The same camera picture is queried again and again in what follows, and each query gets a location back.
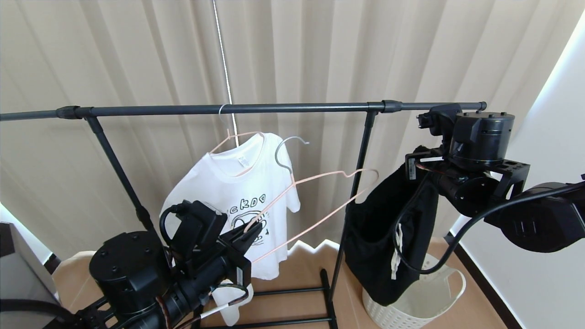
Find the white wall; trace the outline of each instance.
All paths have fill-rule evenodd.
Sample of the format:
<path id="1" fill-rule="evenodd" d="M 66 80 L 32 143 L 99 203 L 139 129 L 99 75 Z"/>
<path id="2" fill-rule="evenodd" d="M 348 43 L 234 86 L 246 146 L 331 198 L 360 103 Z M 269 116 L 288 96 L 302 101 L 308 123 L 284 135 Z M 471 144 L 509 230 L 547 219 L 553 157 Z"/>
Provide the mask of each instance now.
<path id="1" fill-rule="evenodd" d="M 546 181 L 580 181 L 585 173 L 585 14 L 516 129 L 506 158 L 531 165 L 525 188 Z M 480 222 L 463 246 L 525 328 L 584 327 L 585 241 L 556 253 L 533 253 Z"/>
<path id="2" fill-rule="evenodd" d="M 25 239 L 31 250 L 35 253 L 35 256 L 40 260 L 41 264 L 44 264 L 51 256 L 52 252 L 37 239 L 21 222 L 19 222 L 11 213 L 0 203 L 0 222 L 13 223 L 18 229 L 18 232 Z"/>

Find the laundry basket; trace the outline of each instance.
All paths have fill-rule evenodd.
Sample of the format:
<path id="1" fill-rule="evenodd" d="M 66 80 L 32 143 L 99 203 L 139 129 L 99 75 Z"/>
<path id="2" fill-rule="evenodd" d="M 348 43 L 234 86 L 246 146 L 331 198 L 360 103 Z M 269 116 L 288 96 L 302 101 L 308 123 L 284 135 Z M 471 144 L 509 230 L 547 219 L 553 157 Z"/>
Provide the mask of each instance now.
<path id="1" fill-rule="evenodd" d="M 423 269 L 433 267 L 438 260 L 427 254 Z M 461 276 L 461 290 L 451 295 L 449 276 Z M 417 329 L 445 313 L 465 291 L 465 277 L 456 269 L 443 265 L 437 272 L 421 275 L 393 304 L 382 306 L 363 290 L 362 300 L 368 315 L 382 329 Z"/>

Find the brown floor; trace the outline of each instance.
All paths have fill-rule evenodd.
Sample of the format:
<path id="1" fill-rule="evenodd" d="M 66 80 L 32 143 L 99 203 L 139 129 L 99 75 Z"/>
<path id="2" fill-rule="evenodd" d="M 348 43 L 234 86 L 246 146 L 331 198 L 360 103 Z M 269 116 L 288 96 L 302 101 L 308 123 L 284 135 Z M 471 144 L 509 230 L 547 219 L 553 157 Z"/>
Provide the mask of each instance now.
<path id="1" fill-rule="evenodd" d="M 429 253 L 433 256 L 440 256 L 445 248 L 444 241 L 441 239 L 433 240 Z M 320 268 L 325 268 L 329 273 L 329 279 L 331 279 L 336 253 L 337 251 L 329 245 L 322 245 L 315 253 L 302 247 L 295 248 L 289 259 L 281 263 L 280 276 L 272 281 L 253 279 L 254 290 L 319 286 L 321 284 Z M 87 273 L 90 257 L 91 254 L 78 254 L 76 258 L 63 262 L 53 274 L 61 301 L 71 311 L 81 309 L 101 296 L 99 289 Z M 467 279 L 467 289 L 449 311 L 433 320 L 425 326 L 425 329 L 505 328 L 498 314 L 458 258 L 453 255 L 447 264 L 463 272 Z M 455 289 L 460 288 L 460 285 L 461 282 L 456 280 L 451 284 Z M 345 264 L 339 275 L 333 302 L 340 329 L 378 328 L 362 305 L 361 285 Z M 326 316 L 324 297 L 321 292 L 258 296 L 254 297 L 249 304 L 240 307 L 238 323 L 319 316 Z M 202 322 L 202 327 L 212 325 L 223 325 L 219 313 L 204 319 Z M 327 329 L 329 326 L 327 323 L 309 323 L 270 328 Z"/>

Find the curtain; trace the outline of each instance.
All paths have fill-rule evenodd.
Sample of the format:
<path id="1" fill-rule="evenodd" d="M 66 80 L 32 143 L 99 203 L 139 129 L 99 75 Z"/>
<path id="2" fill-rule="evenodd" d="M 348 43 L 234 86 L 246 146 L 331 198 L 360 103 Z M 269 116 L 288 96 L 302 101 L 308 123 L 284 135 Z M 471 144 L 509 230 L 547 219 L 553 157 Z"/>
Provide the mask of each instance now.
<path id="1" fill-rule="evenodd" d="M 0 111 L 65 105 L 487 101 L 518 129 L 584 0 L 11 1 L 0 2 Z M 365 167 L 393 172 L 417 145 L 416 112 L 376 118 Z M 239 132 L 298 135 L 298 179 L 355 169 L 365 114 L 237 115 Z M 153 219 L 172 187 L 225 137 L 216 115 L 103 118 L 104 131 Z M 365 174 L 361 188 L 372 176 Z M 349 197 L 352 180 L 299 186 L 300 232 Z M 59 257 L 141 229 L 87 124 L 0 126 L 0 197 Z M 457 219 L 445 201 L 435 235 Z M 303 238 L 338 240 L 343 211 Z"/>

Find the clothes hanger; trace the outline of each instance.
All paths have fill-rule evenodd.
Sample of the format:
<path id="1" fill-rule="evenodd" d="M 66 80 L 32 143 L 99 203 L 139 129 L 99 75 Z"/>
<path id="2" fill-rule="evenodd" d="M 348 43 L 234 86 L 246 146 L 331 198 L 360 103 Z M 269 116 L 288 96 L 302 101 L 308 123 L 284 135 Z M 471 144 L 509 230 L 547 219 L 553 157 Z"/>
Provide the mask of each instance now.
<path id="1" fill-rule="evenodd" d="M 235 137 L 240 137 L 240 136 L 246 136 L 246 135 L 254 135 L 256 133 L 259 133 L 262 138 L 264 138 L 264 134 L 262 132 L 259 131 L 252 131 L 252 132 L 245 132 L 245 133 L 238 133 L 236 135 L 232 135 L 229 132 L 229 127 L 228 124 L 221 118 L 221 110 L 223 109 L 224 106 L 229 105 L 229 104 L 223 104 L 221 105 L 221 107 L 219 107 L 219 111 L 218 111 L 218 115 L 219 115 L 219 120 L 221 121 L 221 123 L 223 124 L 223 127 L 226 129 L 226 131 L 228 132 L 228 137 L 226 137 L 221 143 L 219 143 L 214 149 L 212 149 L 209 154 L 213 154 L 217 149 L 219 149 L 220 146 L 222 146 L 223 144 L 225 144 L 225 142 L 227 142 L 228 140 L 230 140 L 230 138 L 235 138 Z"/>
<path id="2" fill-rule="evenodd" d="M 261 257 L 257 258 L 255 261 L 253 261 L 252 263 L 256 263 L 258 261 L 260 261 L 261 259 L 267 257 L 268 255 L 270 255 L 271 253 L 275 252 L 276 250 L 286 246 L 288 243 L 290 243 L 293 240 L 296 240 L 298 238 L 300 238 L 301 236 L 303 236 L 304 234 L 306 234 L 307 232 L 309 232 L 310 230 L 314 229 L 315 227 L 321 225 L 323 222 L 325 222 L 326 220 L 328 220 L 331 216 L 333 216 L 336 212 L 338 212 L 339 210 L 341 210 L 343 207 L 345 207 L 346 205 L 348 205 L 350 202 L 352 202 L 353 200 L 355 200 L 359 195 L 361 195 L 362 193 L 364 193 L 366 190 L 370 189 L 371 187 L 374 187 L 374 185 L 378 182 L 378 179 L 380 178 L 380 173 L 378 172 L 378 170 L 376 169 L 357 169 L 356 171 L 354 171 L 351 174 L 347 174 L 345 173 L 343 170 L 337 170 L 334 172 L 328 172 L 328 173 L 323 173 L 323 174 L 319 174 L 319 175 L 315 175 L 315 176 L 311 176 L 309 178 L 305 178 L 305 179 L 301 179 L 299 181 L 295 181 L 294 176 L 293 176 L 293 170 L 292 168 L 280 163 L 280 161 L 278 161 L 278 150 L 280 150 L 280 147 L 284 145 L 284 142 L 286 142 L 289 139 L 292 138 L 296 138 L 299 139 L 301 142 L 303 142 L 303 144 L 307 145 L 309 144 L 309 142 L 306 142 L 303 140 L 303 138 L 300 138 L 299 136 L 291 136 L 285 140 L 283 140 L 282 142 L 280 142 L 280 144 L 276 147 L 276 151 L 274 152 L 274 160 L 276 161 L 276 163 L 287 169 L 288 172 L 291 175 L 291 184 L 290 186 L 288 186 L 282 193 L 280 193 L 278 195 L 278 197 L 276 197 L 274 200 L 272 200 L 272 202 L 270 202 L 259 214 L 257 214 L 254 218 L 252 218 L 252 220 L 250 222 L 248 222 L 248 225 L 246 226 L 246 228 L 244 229 L 244 232 L 247 232 L 250 227 L 266 212 L 268 211 L 268 209 L 270 209 L 270 207 L 272 207 L 278 200 L 280 200 L 283 196 L 286 195 L 286 193 L 293 187 L 305 183 L 307 181 L 310 180 L 315 180 L 321 177 L 325 177 L 325 176 L 330 176 L 330 175 L 334 175 L 334 174 L 342 174 L 344 175 L 346 178 L 350 178 L 353 177 L 355 174 L 360 173 L 360 172 L 375 172 L 376 173 L 376 179 L 374 180 L 374 182 L 372 182 L 372 184 L 370 184 L 369 186 L 367 186 L 365 189 L 360 190 L 355 196 L 351 197 L 349 200 L 345 201 L 342 205 L 340 205 L 337 209 L 333 210 L 331 213 L 329 213 L 327 216 L 323 217 L 321 220 L 319 220 L 318 222 L 316 222 L 315 224 L 313 224 L 312 226 L 310 226 L 309 228 L 307 228 L 305 231 L 302 231 L 301 233 L 297 234 L 296 236 L 292 237 L 291 239 L 289 239 L 288 241 L 286 241 L 285 243 L 277 246 L 276 248 L 272 249 L 271 251 L 265 253 L 264 255 L 262 255 Z"/>

